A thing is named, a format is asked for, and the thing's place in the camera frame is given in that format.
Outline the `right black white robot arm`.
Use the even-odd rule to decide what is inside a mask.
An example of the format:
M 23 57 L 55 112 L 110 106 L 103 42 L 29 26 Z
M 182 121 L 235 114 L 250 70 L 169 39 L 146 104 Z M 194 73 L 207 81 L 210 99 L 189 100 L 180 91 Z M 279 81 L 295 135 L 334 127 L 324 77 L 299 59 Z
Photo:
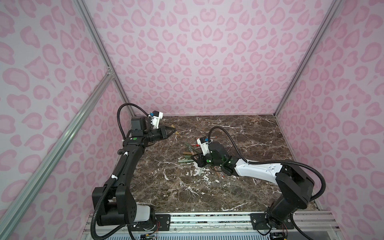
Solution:
M 279 229 L 298 209 L 306 209 L 311 201 L 314 181 L 296 162 L 293 164 L 249 162 L 241 157 L 231 156 L 218 142 L 202 144 L 202 152 L 191 156 L 198 167 L 220 167 L 227 176 L 250 177 L 277 185 L 281 195 L 267 208 L 262 220 L 255 228 L 265 226 Z

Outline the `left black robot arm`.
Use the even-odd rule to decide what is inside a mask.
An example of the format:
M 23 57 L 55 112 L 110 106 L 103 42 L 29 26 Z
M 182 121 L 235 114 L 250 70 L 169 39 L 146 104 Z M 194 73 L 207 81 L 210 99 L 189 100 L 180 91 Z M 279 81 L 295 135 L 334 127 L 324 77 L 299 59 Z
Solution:
M 162 141 L 176 132 L 175 128 L 160 125 L 163 114 L 150 113 L 148 117 L 135 117 L 131 129 L 118 150 L 120 159 L 110 178 L 92 193 L 94 214 L 91 220 L 91 235 L 94 239 L 106 239 L 124 227 L 142 224 L 151 229 L 156 226 L 153 207 L 138 204 L 131 193 L 131 181 L 136 166 L 150 143 Z M 97 226 L 115 226 L 104 236 L 96 233 Z

